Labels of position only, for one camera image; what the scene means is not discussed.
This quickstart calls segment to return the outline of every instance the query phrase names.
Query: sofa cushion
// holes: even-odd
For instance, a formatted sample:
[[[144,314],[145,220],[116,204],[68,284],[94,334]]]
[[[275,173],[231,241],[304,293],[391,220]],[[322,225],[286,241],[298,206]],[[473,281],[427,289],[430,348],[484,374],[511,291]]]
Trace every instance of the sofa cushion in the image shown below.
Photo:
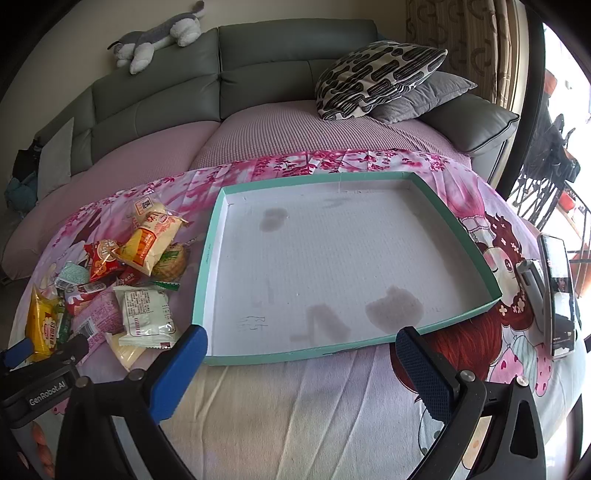
[[[470,166],[442,134],[418,120],[383,125],[368,116],[325,122],[314,100],[268,103],[226,119],[199,151],[191,168],[294,153],[344,148],[406,148],[451,157]]]
[[[431,76],[410,92],[388,103],[378,105],[369,116],[383,124],[418,118],[435,107],[463,95],[476,87],[476,83],[458,75],[433,72]]]
[[[519,123],[516,113],[471,93],[439,105],[420,119],[471,157],[499,147],[515,133]]]
[[[171,45],[156,51],[150,68],[141,75],[131,75],[129,68],[121,68],[94,82],[96,121],[102,122],[175,85],[218,73],[217,29],[213,28],[186,47]]]
[[[447,55],[444,48],[390,40],[373,42],[343,56],[316,85],[323,120],[364,116],[401,97],[429,77]]]
[[[97,124],[92,129],[92,160],[96,162],[108,152],[154,132],[196,120],[214,121],[219,119],[218,110],[217,75],[197,77],[162,90]]]
[[[118,190],[185,172],[219,124],[204,121],[162,130],[107,154],[69,184],[51,192],[20,223],[7,243],[2,268],[24,278],[64,221],[78,208]]]
[[[263,103],[312,100],[327,67],[377,39],[371,20],[302,18],[219,27],[220,117]]]

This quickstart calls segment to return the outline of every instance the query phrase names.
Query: phone screen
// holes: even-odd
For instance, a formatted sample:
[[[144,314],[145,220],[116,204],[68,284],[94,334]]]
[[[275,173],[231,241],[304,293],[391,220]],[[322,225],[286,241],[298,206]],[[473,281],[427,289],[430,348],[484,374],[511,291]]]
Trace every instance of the phone screen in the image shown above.
[[[552,357],[561,357],[574,350],[576,340],[574,290],[569,259],[564,242],[560,238],[541,235],[540,240],[545,262],[543,266],[550,286],[547,294],[550,301],[551,325],[547,327],[551,327],[551,354]]]

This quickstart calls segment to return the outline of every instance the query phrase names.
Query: white wall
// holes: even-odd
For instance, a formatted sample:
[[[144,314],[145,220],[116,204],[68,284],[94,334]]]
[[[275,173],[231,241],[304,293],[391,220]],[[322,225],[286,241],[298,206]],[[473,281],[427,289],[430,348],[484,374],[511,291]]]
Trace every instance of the white wall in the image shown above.
[[[405,0],[205,0],[203,31],[279,18],[371,18],[383,35],[405,36]],[[41,39],[0,103],[0,187],[17,150],[94,80],[114,68],[106,48],[188,11],[190,0],[82,0]],[[0,211],[4,203],[0,202]]]

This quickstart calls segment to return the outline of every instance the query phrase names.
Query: black and white pillow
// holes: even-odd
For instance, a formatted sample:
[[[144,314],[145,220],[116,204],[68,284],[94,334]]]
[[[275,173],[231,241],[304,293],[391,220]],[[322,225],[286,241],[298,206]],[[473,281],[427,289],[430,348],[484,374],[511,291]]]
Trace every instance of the black and white pillow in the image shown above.
[[[444,48],[381,40],[355,50],[326,70],[316,84],[322,120],[364,116],[399,98],[429,77],[447,55]]]

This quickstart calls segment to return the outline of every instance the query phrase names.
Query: teal box lid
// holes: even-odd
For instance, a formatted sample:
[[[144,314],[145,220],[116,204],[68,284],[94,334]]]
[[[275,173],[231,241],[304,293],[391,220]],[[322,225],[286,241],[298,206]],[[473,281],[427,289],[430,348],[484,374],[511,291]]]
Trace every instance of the teal box lid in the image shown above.
[[[414,173],[333,173],[221,189],[193,323],[205,362],[299,360],[393,342],[501,298],[462,224]]]

